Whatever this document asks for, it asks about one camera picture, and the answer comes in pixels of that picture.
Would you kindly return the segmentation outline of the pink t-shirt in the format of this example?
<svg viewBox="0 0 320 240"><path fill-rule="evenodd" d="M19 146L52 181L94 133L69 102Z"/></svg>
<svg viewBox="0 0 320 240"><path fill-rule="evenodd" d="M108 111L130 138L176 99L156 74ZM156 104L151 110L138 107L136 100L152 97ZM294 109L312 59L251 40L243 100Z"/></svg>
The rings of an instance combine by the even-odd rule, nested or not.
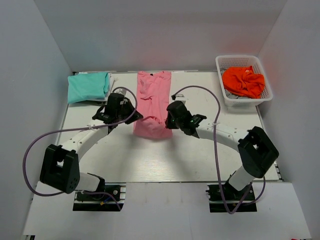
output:
<svg viewBox="0 0 320 240"><path fill-rule="evenodd" d="M167 107L171 90L172 73L161 71L137 73L137 111L143 118L136 121L133 134L154 140L169 139L172 130L166 128Z"/></svg>

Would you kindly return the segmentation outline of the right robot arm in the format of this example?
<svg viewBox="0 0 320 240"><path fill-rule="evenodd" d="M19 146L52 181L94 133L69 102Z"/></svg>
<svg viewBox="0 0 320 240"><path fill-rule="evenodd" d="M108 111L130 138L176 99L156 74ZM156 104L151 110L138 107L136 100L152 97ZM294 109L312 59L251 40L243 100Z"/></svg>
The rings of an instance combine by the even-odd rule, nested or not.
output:
<svg viewBox="0 0 320 240"><path fill-rule="evenodd" d="M188 136L211 140L239 153L241 167L222 185L224 195L233 200L242 196L254 179L263 178L279 157L279 151L261 127L241 130L204 115L192 115L182 101L170 103L166 110L168 129L180 129Z"/></svg>

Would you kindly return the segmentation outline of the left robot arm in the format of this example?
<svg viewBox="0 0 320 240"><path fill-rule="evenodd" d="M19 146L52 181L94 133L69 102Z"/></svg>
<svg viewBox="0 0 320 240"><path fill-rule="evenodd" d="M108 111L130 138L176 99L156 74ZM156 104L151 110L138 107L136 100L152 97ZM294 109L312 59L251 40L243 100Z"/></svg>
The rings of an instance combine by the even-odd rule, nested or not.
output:
<svg viewBox="0 0 320 240"><path fill-rule="evenodd" d="M51 144L44 154L39 180L66 194L87 191L94 199L105 196L103 178L80 172L80 160L99 140L111 133L119 124L127 125L142 119L129 98L111 93L106 105L101 106L92 120L79 132L60 145Z"/></svg>

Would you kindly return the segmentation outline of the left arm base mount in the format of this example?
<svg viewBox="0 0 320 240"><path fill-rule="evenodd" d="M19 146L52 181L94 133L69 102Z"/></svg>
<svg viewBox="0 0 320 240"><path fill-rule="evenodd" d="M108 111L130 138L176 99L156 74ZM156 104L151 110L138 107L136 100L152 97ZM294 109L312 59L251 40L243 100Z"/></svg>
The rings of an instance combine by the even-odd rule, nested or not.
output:
<svg viewBox="0 0 320 240"><path fill-rule="evenodd" d="M125 183L106 183L102 193L76 192L73 201L74 212L120 212L126 198Z"/></svg>

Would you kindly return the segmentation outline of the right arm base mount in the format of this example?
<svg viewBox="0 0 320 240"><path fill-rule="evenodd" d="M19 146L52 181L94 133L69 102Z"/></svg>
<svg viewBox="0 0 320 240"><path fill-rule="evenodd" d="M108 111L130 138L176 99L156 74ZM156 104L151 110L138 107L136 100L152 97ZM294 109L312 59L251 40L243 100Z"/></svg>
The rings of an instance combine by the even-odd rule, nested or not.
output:
<svg viewBox="0 0 320 240"><path fill-rule="evenodd" d="M257 212L256 203L251 203L256 199L253 187L246 186L243 190L239 192L233 192L225 189L225 186L222 186L223 194L225 197L226 205L229 210L232 212L237 206L243 195L248 191L241 205L237 209L237 213L253 213ZM227 210L224 206L224 202L221 196L219 185L208 184L207 190L205 191L208 196L209 201L209 211L210 213L227 213Z"/></svg>

